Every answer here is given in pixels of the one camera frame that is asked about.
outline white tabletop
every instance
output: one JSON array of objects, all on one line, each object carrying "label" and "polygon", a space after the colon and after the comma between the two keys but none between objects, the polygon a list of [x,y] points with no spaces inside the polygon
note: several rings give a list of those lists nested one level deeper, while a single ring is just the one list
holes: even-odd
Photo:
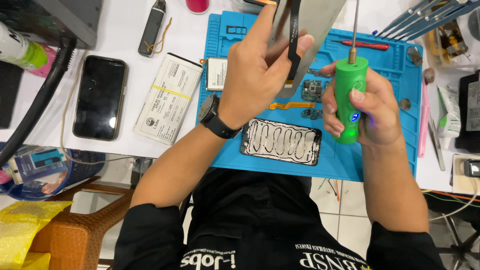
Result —
[{"label": "white tabletop", "polygon": [[[137,49],[153,2],[154,1],[105,0],[99,22],[97,46],[93,51],[89,52],[89,55],[93,54],[121,59],[129,66],[130,73],[121,116],[119,136],[114,141],[105,142],[78,138],[73,135],[72,125],[78,93],[77,85],[66,114],[64,135],[64,145],[66,148],[150,158],[157,158],[168,149],[168,146],[135,134],[132,131],[150,89],[150,85],[155,78],[165,53],[171,52],[191,61],[199,61],[203,58],[209,14],[221,14],[224,10],[231,11],[232,4],[230,0],[211,0],[211,5],[207,13],[194,15],[189,12],[184,0],[168,0],[167,16],[163,27],[166,26],[170,17],[173,17],[173,19],[170,29],[166,34],[163,52],[154,55],[152,58],[146,58],[138,54]],[[335,22],[333,28],[349,31],[353,29],[355,4],[355,0],[347,0],[347,14],[342,20]],[[407,4],[408,1],[404,0],[361,1],[358,32],[371,33],[373,30],[381,31],[394,18],[408,8]],[[77,62],[79,55],[82,53],[82,51],[75,51],[76,57],[74,57],[74,59],[76,59]],[[71,65],[70,70],[60,83],[55,96],[25,143],[42,146],[60,146],[61,114],[72,87],[76,67],[76,63]],[[424,61],[423,68],[426,69],[427,67],[428,63]],[[458,74],[440,76],[437,73],[435,83],[439,85],[457,86],[458,80],[468,74],[469,73],[458,72]],[[30,73],[24,73],[14,108],[11,127],[10,129],[0,130],[0,141],[8,140],[12,135],[30,107],[42,83],[42,78],[31,75]],[[198,92],[197,90],[190,104],[178,138],[187,134],[195,125]],[[433,97],[430,96],[430,101],[432,114],[437,120],[437,118],[439,119],[438,97],[436,95]],[[418,159],[416,178],[421,188],[452,191],[452,187],[448,183],[453,152],[455,152],[453,145],[451,146],[451,150],[444,150],[444,160],[447,169],[441,172],[433,145],[430,139],[427,138],[425,157]]]}]

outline shirt sleeve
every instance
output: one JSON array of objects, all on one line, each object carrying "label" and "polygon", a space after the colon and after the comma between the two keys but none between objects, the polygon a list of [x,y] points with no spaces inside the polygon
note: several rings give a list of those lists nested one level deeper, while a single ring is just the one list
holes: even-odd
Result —
[{"label": "shirt sleeve", "polygon": [[428,233],[391,232],[372,225],[367,263],[372,269],[445,269]]},{"label": "shirt sleeve", "polygon": [[178,268],[185,248],[178,207],[138,205],[123,220],[113,269]]}]

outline orange chair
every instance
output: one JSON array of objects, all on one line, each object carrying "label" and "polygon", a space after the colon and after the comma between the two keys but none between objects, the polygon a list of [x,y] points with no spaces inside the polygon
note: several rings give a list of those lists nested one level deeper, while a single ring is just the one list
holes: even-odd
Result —
[{"label": "orange chair", "polygon": [[70,213],[65,208],[40,230],[33,239],[29,252],[49,252],[50,270],[96,270],[97,264],[112,264],[112,260],[99,259],[105,233],[123,219],[132,200],[133,189],[120,188],[88,181],[52,196],[48,201],[71,201],[79,191],[122,195],[95,213]]}]

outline person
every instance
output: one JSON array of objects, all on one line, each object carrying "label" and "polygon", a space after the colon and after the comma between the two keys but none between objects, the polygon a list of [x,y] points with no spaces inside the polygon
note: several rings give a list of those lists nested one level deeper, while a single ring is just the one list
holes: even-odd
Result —
[{"label": "person", "polygon": [[[233,130],[271,104],[290,71],[286,49],[267,51],[275,10],[265,6],[228,53],[218,117]],[[313,42],[303,35],[297,54],[303,56]],[[335,63],[322,72],[333,74]],[[428,234],[425,199],[410,172],[392,86],[371,69],[366,83],[366,93],[353,89],[349,96],[363,112],[358,142],[372,222],[366,259],[325,230],[305,178],[209,168],[226,139],[199,124],[140,180],[113,269],[443,269]],[[324,129],[339,136],[344,127],[336,118],[334,92],[333,79],[323,97]],[[194,207],[184,245],[178,205],[190,192]]]}]

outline pink toothbrush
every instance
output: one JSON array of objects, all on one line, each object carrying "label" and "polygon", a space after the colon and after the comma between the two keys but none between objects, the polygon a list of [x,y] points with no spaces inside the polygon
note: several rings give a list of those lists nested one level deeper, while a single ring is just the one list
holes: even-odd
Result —
[{"label": "pink toothbrush", "polygon": [[422,104],[421,104],[421,117],[420,117],[420,132],[419,132],[419,158],[425,156],[425,144],[427,141],[428,133],[428,119],[430,117],[430,103],[428,102],[427,85],[433,83],[435,80],[435,70],[428,68],[423,71],[422,75]]}]

